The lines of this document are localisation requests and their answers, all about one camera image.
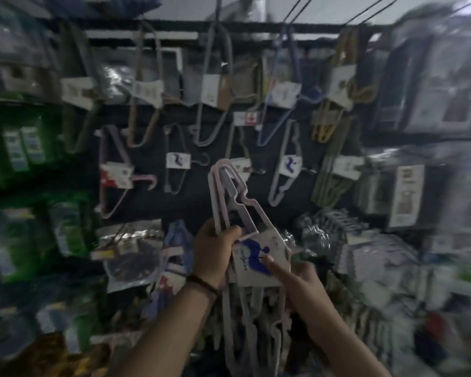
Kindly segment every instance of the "person's left hand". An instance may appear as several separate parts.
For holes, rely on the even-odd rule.
[[[207,220],[194,239],[194,275],[219,288],[231,258],[232,245],[242,235],[239,226],[232,226],[217,236],[213,218]]]

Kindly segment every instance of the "hand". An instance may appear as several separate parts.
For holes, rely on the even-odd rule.
[[[339,315],[318,278],[314,265],[310,262],[292,261],[289,272],[269,255],[264,258],[264,263],[286,288],[288,300],[307,325],[309,335],[315,342],[313,333],[317,333],[316,329],[321,331],[318,328],[321,324],[324,325]]]
[[[194,275],[219,288],[231,259],[232,245],[242,235],[239,226],[232,226],[217,236],[213,218],[207,220],[194,239]]]

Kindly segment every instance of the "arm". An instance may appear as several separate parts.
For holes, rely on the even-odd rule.
[[[234,226],[217,237],[213,221],[206,222],[194,241],[194,274],[219,287],[228,267],[232,244],[241,235],[241,229]],[[111,376],[179,377],[214,299],[214,294],[207,289],[187,283]]]
[[[308,333],[330,362],[337,377],[390,377],[368,347],[344,323],[309,262],[286,271],[267,256],[265,263],[283,283],[288,298],[307,325]]]

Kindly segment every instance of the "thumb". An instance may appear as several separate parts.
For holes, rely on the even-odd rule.
[[[283,285],[289,290],[297,283],[297,277],[289,272],[288,270],[283,269],[278,265],[274,258],[270,255],[265,256],[263,263],[269,269],[270,273],[274,275]]]
[[[239,226],[231,226],[221,232],[220,237],[228,244],[233,245],[236,240],[243,236],[243,229]]]

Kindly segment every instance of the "bracelet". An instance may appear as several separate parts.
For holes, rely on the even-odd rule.
[[[194,275],[194,274],[188,275],[187,282],[192,282],[197,285],[200,285],[203,289],[209,291],[210,293],[213,293],[217,298],[220,295],[220,292],[218,291],[218,289],[214,288],[212,285],[205,282],[204,280],[199,278],[197,275]]]

